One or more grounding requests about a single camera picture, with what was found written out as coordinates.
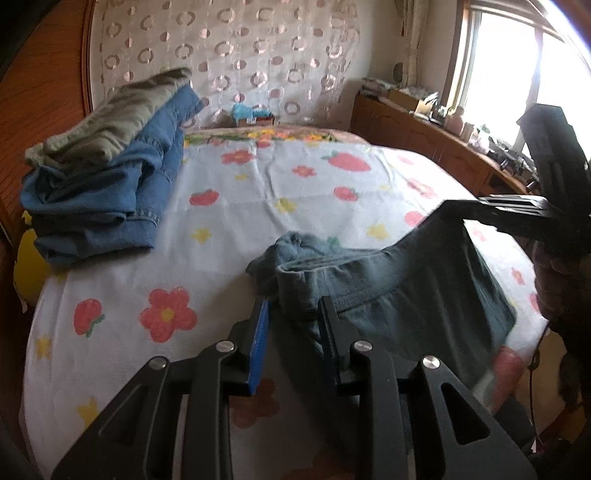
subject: pillow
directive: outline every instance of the pillow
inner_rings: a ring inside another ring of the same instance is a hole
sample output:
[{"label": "pillow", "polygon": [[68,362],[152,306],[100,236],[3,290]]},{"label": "pillow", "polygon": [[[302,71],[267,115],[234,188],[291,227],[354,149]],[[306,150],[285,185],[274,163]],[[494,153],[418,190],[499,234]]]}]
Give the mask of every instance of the pillow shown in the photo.
[{"label": "pillow", "polygon": [[18,246],[17,261],[14,264],[14,287],[20,297],[35,306],[47,277],[51,274],[49,264],[35,248],[35,230],[30,228]]}]

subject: bolt head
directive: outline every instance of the bolt head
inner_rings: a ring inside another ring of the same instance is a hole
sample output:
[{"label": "bolt head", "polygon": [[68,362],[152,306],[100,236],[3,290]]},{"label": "bolt head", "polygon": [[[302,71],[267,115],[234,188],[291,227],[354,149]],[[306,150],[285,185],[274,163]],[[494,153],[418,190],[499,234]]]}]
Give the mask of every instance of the bolt head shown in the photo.
[{"label": "bolt head", "polygon": [[441,365],[441,362],[434,355],[426,355],[423,357],[423,365],[427,368],[435,370],[436,368],[439,368],[439,365]]},{"label": "bolt head", "polygon": [[367,340],[357,340],[353,344],[353,348],[358,352],[369,352],[374,346]]},{"label": "bolt head", "polygon": [[155,356],[152,360],[148,362],[148,366],[152,370],[162,370],[166,367],[168,361],[163,356]]},{"label": "bolt head", "polygon": [[222,340],[216,343],[216,350],[220,353],[228,353],[234,350],[234,343],[230,340]]}]

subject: bed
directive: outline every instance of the bed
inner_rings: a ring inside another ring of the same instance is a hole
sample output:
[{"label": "bed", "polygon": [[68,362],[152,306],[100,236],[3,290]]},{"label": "bed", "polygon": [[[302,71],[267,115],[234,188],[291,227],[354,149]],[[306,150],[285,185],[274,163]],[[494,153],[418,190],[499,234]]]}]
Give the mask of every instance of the bed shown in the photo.
[{"label": "bed", "polygon": [[[383,248],[451,198],[472,196],[428,158],[343,132],[269,127],[186,136],[157,247],[98,258],[52,275],[44,287],[22,403],[39,469],[49,477],[152,356],[197,355],[247,318],[255,287],[246,265],[279,236],[305,231],[345,247]],[[545,320],[517,243],[490,226],[466,226],[517,311],[473,390],[494,410],[515,388]],[[230,422],[236,479],[352,478],[307,417],[272,341],[256,395],[232,400]]]}]

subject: wooden cabinet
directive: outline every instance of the wooden cabinet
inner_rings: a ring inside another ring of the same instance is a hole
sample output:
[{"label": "wooden cabinet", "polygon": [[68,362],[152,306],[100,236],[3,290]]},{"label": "wooden cabinet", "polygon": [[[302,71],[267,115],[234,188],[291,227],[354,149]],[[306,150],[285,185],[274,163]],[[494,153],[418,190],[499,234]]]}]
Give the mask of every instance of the wooden cabinet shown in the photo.
[{"label": "wooden cabinet", "polygon": [[410,150],[430,158],[476,196],[527,194],[518,180],[457,137],[377,100],[362,95],[355,98],[351,132],[373,145]]},{"label": "wooden cabinet", "polygon": [[480,158],[455,145],[448,145],[441,155],[439,166],[474,195],[480,193],[488,176],[488,169],[482,165]]}]

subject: person's hand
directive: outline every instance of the person's hand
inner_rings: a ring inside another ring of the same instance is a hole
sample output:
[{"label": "person's hand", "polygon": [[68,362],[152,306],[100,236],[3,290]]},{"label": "person's hand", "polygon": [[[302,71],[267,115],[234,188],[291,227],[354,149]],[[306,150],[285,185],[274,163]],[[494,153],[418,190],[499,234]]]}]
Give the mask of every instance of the person's hand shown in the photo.
[{"label": "person's hand", "polygon": [[580,261],[552,256],[540,242],[534,245],[532,260],[540,313],[549,321],[556,321],[564,313],[565,299],[577,298],[574,275]]}]

